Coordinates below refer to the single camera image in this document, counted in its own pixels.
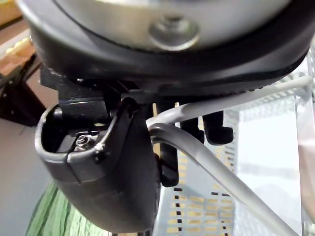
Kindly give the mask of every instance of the gray plastic rod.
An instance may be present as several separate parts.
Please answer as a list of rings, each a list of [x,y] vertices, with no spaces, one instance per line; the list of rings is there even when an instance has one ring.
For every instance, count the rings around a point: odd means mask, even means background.
[[[185,153],[276,235],[298,236],[244,182],[192,135],[173,125],[162,123],[153,124],[149,131],[154,143],[166,143]]]

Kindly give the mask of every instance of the wooden board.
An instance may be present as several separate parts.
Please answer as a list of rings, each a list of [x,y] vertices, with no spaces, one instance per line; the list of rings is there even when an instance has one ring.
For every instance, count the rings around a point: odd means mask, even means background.
[[[0,0],[0,26],[21,16],[13,0]]]

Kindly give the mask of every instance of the metal screw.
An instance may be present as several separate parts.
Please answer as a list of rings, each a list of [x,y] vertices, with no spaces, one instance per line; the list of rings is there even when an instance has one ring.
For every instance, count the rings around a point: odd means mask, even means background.
[[[81,135],[78,137],[77,141],[75,142],[75,144],[81,148],[81,149],[85,149],[89,146],[90,144],[90,138],[86,135]]]

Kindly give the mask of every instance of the perforated metal panel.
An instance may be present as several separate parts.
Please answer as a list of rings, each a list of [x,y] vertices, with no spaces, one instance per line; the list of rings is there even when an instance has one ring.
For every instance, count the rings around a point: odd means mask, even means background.
[[[225,146],[206,146],[231,171],[237,160],[238,113],[225,112],[224,125],[233,127],[235,139]],[[204,170],[178,153],[180,183],[163,188],[154,236],[230,236],[234,225],[234,200]]]

